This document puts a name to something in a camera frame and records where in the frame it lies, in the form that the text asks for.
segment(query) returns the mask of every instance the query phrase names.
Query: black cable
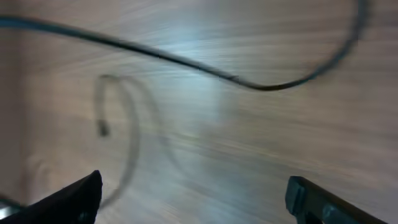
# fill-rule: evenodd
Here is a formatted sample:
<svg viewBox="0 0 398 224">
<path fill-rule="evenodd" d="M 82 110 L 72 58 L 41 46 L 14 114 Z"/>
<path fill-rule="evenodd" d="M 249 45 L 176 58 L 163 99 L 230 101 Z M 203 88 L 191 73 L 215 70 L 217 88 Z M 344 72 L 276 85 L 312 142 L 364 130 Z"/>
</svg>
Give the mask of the black cable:
<svg viewBox="0 0 398 224">
<path fill-rule="evenodd" d="M 312 73 L 300 78 L 298 80 L 294 80 L 291 82 L 278 84 L 278 85 L 261 85 L 254 82 L 247 81 L 245 79 L 239 78 L 236 75 L 232 75 L 228 72 L 224 72 L 218 68 L 206 65 L 201 62 L 196 62 L 189 58 L 181 57 L 178 55 L 174 55 L 163 50 L 154 49 L 152 47 L 148 47 L 142 44 L 138 44 L 135 42 L 128 42 L 125 40 L 119 40 L 114 37 L 110 37 L 104 34 L 99 34 L 96 32 L 91 32 L 83 29 L 79 29 L 76 27 L 66 26 L 63 24 L 56 24 L 54 22 L 41 21 L 38 19 L 30 19 L 25 17 L 15 17 L 15 16 L 0 16 L 0 27 L 15 27 L 21 29 L 32 29 L 39 30 L 44 32 L 51 32 L 54 34 L 67 35 L 70 37 L 76 37 L 78 39 L 89 40 L 92 42 L 96 42 L 99 44 L 104 44 L 112 47 L 116 47 L 119 49 L 130 50 L 132 52 L 137 52 L 140 54 L 148 55 L 151 57 L 159 58 L 162 60 L 166 60 L 169 62 L 177 63 L 179 65 L 184 65 L 186 67 L 194 68 L 196 70 L 203 71 L 210 75 L 214 75 L 222 80 L 227 80 L 231 83 L 245 86 L 247 88 L 253 90 L 260 91 L 275 91 L 275 90 L 284 90 L 287 88 L 291 88 L 294 86 L 301 85 L 303 83 L 312 80 L 325 72 L 331 70 L 336 67 L 341 59 L 349 54 L 351 49 L 353 48 L 356 41 L 359 39 L 361 35 L 366 19 L 368 17 L 368 6 L 369 0 L 356 0 L 358 3 L 358 13 L 354 19 L 353 26 L 351 32 L 347 40 L 344 44 L 331 56 L 329 60 L 325 63 L 321 64 L 317 67 Z"/>
<path fill-rule="evenodd" d="M 127 89 L 121 83 L 121 79 L 116 75 L 101 75 L 96 80 L 94 89 L 94 113 L 98 123 L 99 135 L 101 137 L 107 137 L 110 135 L 110 128 L 105 118 L 104 110 L 106 84 L 115 84 L 117 86 L 115 89 L 117 90 L 117 94 L 128 120 L 129 145 L 126 163 L 119 181 L 119 185 L 107 198 L 103 198 L 101 200 L 101 204 L 99 206 L 100 210 L 115 202 L 130 184 L 130 181 L 134 175 L 135 167 L 137 166 L 141 138 L 138 113 L 134 106 L 134 101 L 130 97 Z"/>
</svg>

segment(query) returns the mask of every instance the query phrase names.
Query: wooden surface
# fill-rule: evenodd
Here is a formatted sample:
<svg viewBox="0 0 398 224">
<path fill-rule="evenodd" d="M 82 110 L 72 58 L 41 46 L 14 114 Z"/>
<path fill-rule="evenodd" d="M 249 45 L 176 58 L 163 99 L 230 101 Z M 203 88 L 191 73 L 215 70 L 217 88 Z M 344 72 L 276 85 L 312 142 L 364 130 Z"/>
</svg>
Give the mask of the wooden surface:
<svg viewBox="0 0 398 224">
<path fill-rule="evenodd" d="M 0 14 L 16 13 L 17 2 L 0 1 Z M 23 202 L 25 195 L 26 114 L 20 65 L 19 35 L 0 29 L 0 197 Z"/>
<path fill-rule="evenodd" d="M 22 0 L 26 16 L 134 40 L 245 78 L 301 77 L 344 41 L 355 1 Z M 394 223 L 398 200 L 398 5 L 373 2 L 353 53 L 326 76 L 261 93 L 56 35 L 23 32 L 30 202 L 99 169 L 118 187 L 129 142 L 110 88 L 112 136 L 96 134 L 96 77 L 129 77 L 142 134 L 134 177 L 97 223 L 294 223 L 302 175 Z"/>
</svg>

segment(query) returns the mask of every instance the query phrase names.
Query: black plastic object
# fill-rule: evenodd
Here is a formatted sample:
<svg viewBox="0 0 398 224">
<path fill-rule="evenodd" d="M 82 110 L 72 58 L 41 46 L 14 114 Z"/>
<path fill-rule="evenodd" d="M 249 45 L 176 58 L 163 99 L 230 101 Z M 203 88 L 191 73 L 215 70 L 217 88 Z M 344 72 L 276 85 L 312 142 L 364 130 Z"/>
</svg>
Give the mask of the black plastic object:
<svg viewBox="0 0 398 224">
<path fill-rule="evenodd" d="M 45 199 L 0 220 L 0 224 L 93 224 L 102 194 L 98 170 Z"/>
<path fill-rule="evenodd" d="M 0 220 L 24 209 L 20 203 L 0 195 Z"/>
<path fill-rule="evenodd" d="M 304 177 L 290 177 L 285 202 L 298 224 L 386 224 Z"/>
</svg>

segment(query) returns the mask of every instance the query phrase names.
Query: cable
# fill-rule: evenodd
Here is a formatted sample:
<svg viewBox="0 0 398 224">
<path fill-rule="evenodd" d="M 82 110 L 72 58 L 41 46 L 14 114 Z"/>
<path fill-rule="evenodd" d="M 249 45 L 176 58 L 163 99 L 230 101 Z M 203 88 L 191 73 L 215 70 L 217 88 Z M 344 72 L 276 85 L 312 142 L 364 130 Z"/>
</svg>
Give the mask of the cable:
<svg viewBox="0 0 398 224">
<path fill-rule="evenodd" d="M 0 16 L 0 27 L 32 29 L 44 32 L 51 32 L 54 34 L 66 35 L 69 37 L 76 37 L 78 39 L 88 40 L 99 44 L 116 47 L 119 49 L 129 50 L 132 52 L 137 52 L 150 57 L 155 57 L 158 59 L 166 60 L 168 62 L 173 62 L 179 65 L 190 67 L 199 71 L 203 71 L 210 75 L 216 76 L 230 83 L 239 86 L 244 86 L 249 89 L 259 90 L 259 91 L 276 91 L 304 84 L 320 75 L 323 75 L 332 68 L 335 68 L 338 65 L 338 63 L 341 61 L 341 59 L 343 59 L 349 54 L 354 44 L 358 41 L 366 25 L 366 19 L 368 17 L 369 0 L 355 0 L 355 1 L 358 3 L 358 8 L 357 8 L 358 13 L 354 19 L 351 32 L 349 33 L 349 36 L 347 40 L 343 43 L 343 45 L 331 56 L 329 60 L 318 66 L 312 73 L 298 80 L 278 85 L 261 85 L 258 83 L 250 82 L 245 79 L 239 78 L 236 75 L 224 72 L 218 68 L 206 65 L 201 62 L 196 62 L 189 58 L 174 55 L 165 52 L 163 50 L 155 49 L 135 42 L 119 40 L 115 37 L 110 37 L 104 34 L 99 34 L 96 32 L 91 32 L 76 27 L 66 26 L 63 24 L 56 24 L 54 22 L 41 21 L 38 19 L 29 19 L 26 17 Z"/>
<path fill-rule="evenodd" d="M 110 135 L 109 124 L 105 118 L 104 102 L 105 102 L 105 87 L 106 84 L 115 84 L 117 86 L 119 99 L 123 106 L 123 110 L 127 115 L 129 124 L 129 146 L 128 154 L 126 159 L 126 165 L 122 176 L 119 181 L 118 187 L 111 192 L 108 198 L 101 200 L 99 209 L 102 210 L 105 207 L 111 205 L 116 201 L 120 195 L 125 191 L 126 187 L 130 184 L 133 177 L 137 160 L 139 156 L 140 146 L 140 129 L 138 113 L 134 107 L 134 102 L 130 97 L 130 94 L 126 88 L 122 85 L 121 79 L 116 75 L 101 75 L 96 80 L 94 89 L 94 112 L 98 124 L 98 132 L 101 137 L 107 137 Z"/>
</svg>

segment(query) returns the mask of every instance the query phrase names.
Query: wood grain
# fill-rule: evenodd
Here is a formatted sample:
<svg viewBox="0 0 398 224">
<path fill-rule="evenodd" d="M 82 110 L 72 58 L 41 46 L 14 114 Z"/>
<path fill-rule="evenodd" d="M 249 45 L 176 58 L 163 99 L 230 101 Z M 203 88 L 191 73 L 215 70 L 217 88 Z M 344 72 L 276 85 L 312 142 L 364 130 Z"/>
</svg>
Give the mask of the wood grain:
<svg viewBox="0 0 398 224">
<path fill-rule="evenodd" d="M 26 16 L 134 40 L 250 80 L 310 72 L 344 41 L 347 0 L 21 1 Z M 95 44 L 23 32 L 30 201 L 99 169 L 104 197 L 127 154 L 114 91 L 112 136 L 96 135 L 96 77 L 127 77 L 142 133 L 128 191 L 98 223 L 294 223 L 287 180 L 302 175 L 394 222 L 398 165 L 398 5 L 373 2 L 353 53 L 304 86 L 259 93 Z"/>
<path fill-rule="evenodd" d="M 15 1 L 1 1 L 0 14 L 16 13 Z M 19 31 L 0 30 L 0 197 L 24 202 L 26 116 Z"/>
</svg>

